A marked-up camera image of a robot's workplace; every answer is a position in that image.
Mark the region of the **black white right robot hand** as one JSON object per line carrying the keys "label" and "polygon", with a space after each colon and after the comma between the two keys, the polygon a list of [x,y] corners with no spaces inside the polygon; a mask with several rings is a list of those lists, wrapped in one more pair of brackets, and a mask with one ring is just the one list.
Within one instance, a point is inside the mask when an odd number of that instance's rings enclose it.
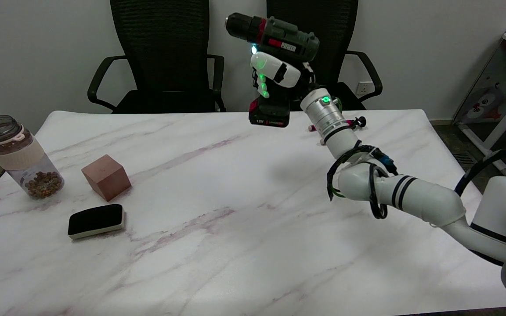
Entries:
{"label": "black white right robot hand", "polygon": [[308,62],[293,65],[271,54],[258,51],[251,56],[250,65],[254,70],[254,86],[259,96],[265,99],[276,95],[276,92],[269,90],[270,83],[285,89],[316,83],[315,74]]}

